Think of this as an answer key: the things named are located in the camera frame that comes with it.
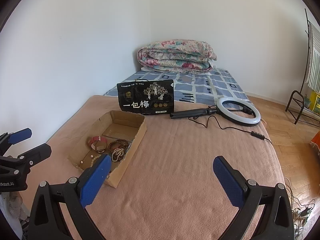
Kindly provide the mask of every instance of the screw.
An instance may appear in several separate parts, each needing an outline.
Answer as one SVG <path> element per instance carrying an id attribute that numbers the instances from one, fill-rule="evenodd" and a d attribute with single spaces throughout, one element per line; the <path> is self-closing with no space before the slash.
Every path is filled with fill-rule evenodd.
<path id="1" fill-rule="evenodd" d="M 278 183 L 278 188 L 279 189 L 284 189 L 284 185 L 282 183 Z"/>
<path id="2" fill-rule="evenodd" d="M 40 187 L 44 187 L 45 185 L 47 185 L 47 182 L 46 182 L 46 181 L 44 181 L 44 180 L 43 180 L 43 181 L 41 181 L 41 182 L 40 182 L 40 184 L 39 184 L 39 186 L 40 186 Z"/>
<path id="3" fill-rule="evenodd" d="M 257 182 L 254 179 L 249 179 L 248 184 L 251 186 L 255 186 L 255 185 L 257 185 Z"/>
<path id="4" fill-rule="evenodd" d="M 70 184 L 74 184 L 74 183 L 77 182 L 77 178 L 76 177 L 72 177 L 68 181 L 69 181 Z"/>

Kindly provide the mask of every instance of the white wall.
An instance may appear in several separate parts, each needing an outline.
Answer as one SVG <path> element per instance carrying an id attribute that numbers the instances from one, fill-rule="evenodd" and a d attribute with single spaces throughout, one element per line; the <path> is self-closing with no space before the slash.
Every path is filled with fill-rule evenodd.
<path id="1" fill-rule="evenodd" d="M 244 91 L 287 103 L 300 89 L 308 50 L 302 0 L 151 0 L 150 6 L 152 40 L 207 41 L 217 67 Z"/>
<path id="2" fill-rule="evenodd" d="M 23 0 L 0 33 L 0 134 L 16 155 L 47 141 L 85 102 L 135 72 L 149 0 Z"/>

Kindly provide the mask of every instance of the bed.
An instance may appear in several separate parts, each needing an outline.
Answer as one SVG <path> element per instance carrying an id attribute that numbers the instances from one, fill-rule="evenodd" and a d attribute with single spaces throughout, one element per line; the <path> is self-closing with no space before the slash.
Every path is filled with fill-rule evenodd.
<path id="1" fill-rule="evenodd" d="M 136 79 L 149 81 L 173 79 L 175 101 L 213 106 L 216 105 L 220 97 L 234 97 L 250 102 L 236 80 L 225 69 L 216 68 L 209 73 L 201 75 L 138 71 L 123 82 L 131 82 Z M 117 87 L 109 90 L 104 95 L 117 97 Z"/>
<path id="2" fill-rule="evenodd" d="M 175 102 L 176 111 L 200 107 L 204 105 Z M 116 97 L 93 96 L 52 136 L 47 142 L 51 157 L 32 167 L 28 189 L 21 192 L 29 209 L 42 180 L 58 184 L 80 175 L 67 159 L 69 152 L 95 120 L 119 109 Z M 217 118 L 221 126 L 230 125 Z M 234 129 L 220 130 L 213 120 L 206 129 L 162 114 L 146 116 L 146 124 L 147 132 L 118 188 L 103 185 L 86 208 L 106 239 L 218 239 L 237 212 L 212 171 L 218 155 L 260 185 L 284 183 L 275 150 L 266 140 Z M 268 137 L 262 123 L 241 128 Z M 65 205 L 62 210 L 74 239 L 80 239 Z M 257 222 L 255 217 L 244 239 L 250 238 Z"/>

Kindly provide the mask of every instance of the tree illustration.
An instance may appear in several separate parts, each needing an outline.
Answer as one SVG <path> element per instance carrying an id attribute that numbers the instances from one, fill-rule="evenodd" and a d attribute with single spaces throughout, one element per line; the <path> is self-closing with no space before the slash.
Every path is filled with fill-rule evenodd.
<path id="1" fill-rule="evenodd" d="M 153 82 L 152 84 L 150 84 L 150 88 L 153 89 L 154 91 L 154 95 L 157 95 L 158 94 L 158 89 L 160 88 L 161 86 L 157 84 L 157 82 Z"/>
<path id="2" fill-rule="evenodd" d="M 160 96 L 158 97 L 159 100 L 163 100 L 163 96 L 165 93 L 167 93 L 167 89 L 165 89 L 164 87 L 159 87 L 157 90 L 158 94 L 160 94 Z"/>
<path id="3" fill-rule="evenodd" d="M 143 91 L 143 93 L 148 96 L 148 99 L 150 99 L 151 90 L 152 90 L 152 89 L 149 87 L 149 88 L 146 88 L 146 89 Z"/>

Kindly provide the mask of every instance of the hanging striped towel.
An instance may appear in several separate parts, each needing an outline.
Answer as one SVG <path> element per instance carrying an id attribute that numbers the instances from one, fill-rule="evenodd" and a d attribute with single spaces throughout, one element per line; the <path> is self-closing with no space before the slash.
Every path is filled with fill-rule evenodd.
<path id="1" fill-rule="evenodd" d="M 309 26 L 309 71 L 306 82 L 313 91 L 320 93 L 320 32 L 312 23 Z"/>

